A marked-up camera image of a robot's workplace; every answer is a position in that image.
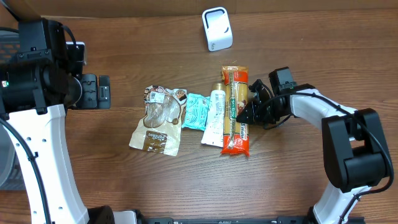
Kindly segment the teal snack packet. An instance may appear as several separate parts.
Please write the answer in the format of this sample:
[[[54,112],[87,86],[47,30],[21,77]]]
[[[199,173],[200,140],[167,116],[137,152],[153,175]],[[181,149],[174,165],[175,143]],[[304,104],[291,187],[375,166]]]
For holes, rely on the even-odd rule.
[[[182,128],[204,131],[210,105],[210,97],[189,93]]]

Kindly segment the white tube gold cap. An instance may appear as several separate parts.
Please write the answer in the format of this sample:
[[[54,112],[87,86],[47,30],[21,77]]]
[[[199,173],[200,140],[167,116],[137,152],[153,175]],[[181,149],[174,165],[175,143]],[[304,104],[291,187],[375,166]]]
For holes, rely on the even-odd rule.
[[[210,104],[202,144],[223,147],[223,129],[226,92],[222,83],[214,83],[210,93]]]

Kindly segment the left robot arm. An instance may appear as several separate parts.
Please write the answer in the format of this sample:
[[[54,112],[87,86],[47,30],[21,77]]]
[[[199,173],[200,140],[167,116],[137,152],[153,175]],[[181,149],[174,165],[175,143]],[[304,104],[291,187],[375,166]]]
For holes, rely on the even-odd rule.
[[[20,48],[1,65],[1,124],[16,151],[33,223],[114,223],[112,209],[87,208],[65,137],[68,109],[106,110],[110,79],[82,72],[85,45],[71,30],[37,19],[18,25]]]

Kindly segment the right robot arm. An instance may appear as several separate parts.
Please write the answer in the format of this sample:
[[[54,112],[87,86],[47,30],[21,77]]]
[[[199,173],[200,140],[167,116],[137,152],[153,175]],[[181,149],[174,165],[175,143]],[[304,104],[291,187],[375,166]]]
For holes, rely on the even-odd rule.
[[[323,96],[314,86],[298,85],[289,67],[269,74],[270,85],[256,80],[249,91],[254,99],[237,115],[245,124],[264,129],[289,118],[302,118],[322,132],[323,163],[329,183],[321,199],[304,217],[291,223],[364,223],[349,218],[361,197],[389,189],[394,168],[378,113],[357,110]]]

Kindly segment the orange spaghetti packet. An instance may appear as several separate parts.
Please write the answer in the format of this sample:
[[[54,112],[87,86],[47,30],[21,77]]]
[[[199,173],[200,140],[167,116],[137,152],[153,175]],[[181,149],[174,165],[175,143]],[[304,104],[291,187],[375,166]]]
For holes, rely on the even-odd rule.
[[[237,120],[248,103],[248,68],[225,65],[221,72],[226,93],[221,153],[249,157],[248,125]]]

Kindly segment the beige brown bread bag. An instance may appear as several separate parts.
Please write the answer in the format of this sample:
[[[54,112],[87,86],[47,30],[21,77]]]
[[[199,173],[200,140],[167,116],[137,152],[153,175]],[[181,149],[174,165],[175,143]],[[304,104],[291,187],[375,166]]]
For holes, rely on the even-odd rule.
[[[148,152],[176,156],[180,146],[185,89],[151,85],[144,90],[145,115],[138,122],[129,146]]]

